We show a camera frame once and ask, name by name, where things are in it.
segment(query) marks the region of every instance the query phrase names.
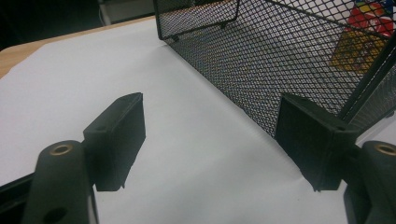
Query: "wire mesh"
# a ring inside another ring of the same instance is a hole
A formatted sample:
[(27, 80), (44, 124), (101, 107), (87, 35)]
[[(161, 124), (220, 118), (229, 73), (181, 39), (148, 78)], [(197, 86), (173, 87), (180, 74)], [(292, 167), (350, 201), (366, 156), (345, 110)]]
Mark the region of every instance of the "wire mesh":
[(369, 68), (393, 32), (393, 12), (380, 20), (370, 7), (369, 21), (377, 23), (362, 24), (354, 1), (157, 0), (155, 6), (160, 38), (272, 136), (282, 92), (343, 118), (365, 88), (361, 80), (374, 77)]

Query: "white surface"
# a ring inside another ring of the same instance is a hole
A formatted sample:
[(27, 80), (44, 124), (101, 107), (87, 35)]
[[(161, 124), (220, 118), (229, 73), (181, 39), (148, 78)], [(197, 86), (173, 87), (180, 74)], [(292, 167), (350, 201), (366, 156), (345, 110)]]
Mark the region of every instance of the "white surface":
[(102, 224), (346, 222), (342, 194), (314, 192), (242, 110), (162, 41), (154, 21), (48, 44), (0, 79), (0, 185), (144, 93), (147, 139), (126, 189), (96, 193)]

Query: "black plastic bracket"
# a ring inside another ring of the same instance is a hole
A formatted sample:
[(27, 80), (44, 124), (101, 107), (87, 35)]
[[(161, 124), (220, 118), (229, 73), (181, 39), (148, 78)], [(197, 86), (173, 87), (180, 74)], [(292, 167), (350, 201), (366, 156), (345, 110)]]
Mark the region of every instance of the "black plastic bracket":
[(98, 223), (92, 185), (124, 185), (145, 138), (143, 94), (123, 96), (84, 130), (85, 140), (46, 147), (35, 172), (0, 188), (0, 220)]
[(275, 138), (314, 190), (338, 189), (341, 177), (333, 164), (354, 153), (358, 136), (358, 129), (317, 104), (283, 94)]

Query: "screw hole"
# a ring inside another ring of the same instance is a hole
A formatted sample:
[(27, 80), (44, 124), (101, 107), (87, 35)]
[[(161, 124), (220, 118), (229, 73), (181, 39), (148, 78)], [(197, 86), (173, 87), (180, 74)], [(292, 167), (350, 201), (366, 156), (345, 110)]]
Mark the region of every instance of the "screw hole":
[(73, 148), (72, 145), (60, 145), (60, 146), (53, 148), (49, 152), (49, 154), (51, 154), (52, 156), (61, 156), (63, 154), (66, 154), (67, 152), (69, 152), (72, 148)]
[(387, 154), (390, 156), (396, 156), (396, 148), (395, 147), (390, 147), (390, 146), (385, 146), (385, 145), (377, 145), (377, 146), (375, 146), (375, 149), (378, 150), (379, 152), (384, 153), (384, 154)]
[(99, 126), (96, 128), (96, 131), (103, 131), (106, 128), (106, 126)]
[(67, 214), (67, 210), (63, 207), (54, 208), (50, 210), (43, 218), (46, 224), (57, 223)]

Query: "colorful box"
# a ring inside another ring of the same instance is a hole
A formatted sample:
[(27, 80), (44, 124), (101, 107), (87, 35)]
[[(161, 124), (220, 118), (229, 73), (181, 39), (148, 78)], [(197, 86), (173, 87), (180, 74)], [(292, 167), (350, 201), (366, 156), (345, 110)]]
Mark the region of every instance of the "colorful box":
[(347, 27), (341, 33), (330, 65), (364, 74), (393, 34), (393, 3), (392, 0), (355, 3), (347, 23), (362, 29)]

